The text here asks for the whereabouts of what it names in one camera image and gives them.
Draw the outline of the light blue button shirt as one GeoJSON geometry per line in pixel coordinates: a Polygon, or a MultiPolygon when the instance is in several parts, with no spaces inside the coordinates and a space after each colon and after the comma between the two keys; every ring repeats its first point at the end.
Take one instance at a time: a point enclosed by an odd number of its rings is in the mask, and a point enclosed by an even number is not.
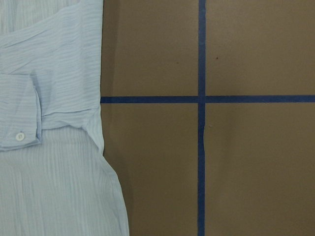
{"type": "Polygon", "coordinates": [[[0,233],[127,236],[103,156],[103,1],[0,3],[0,233]]]}

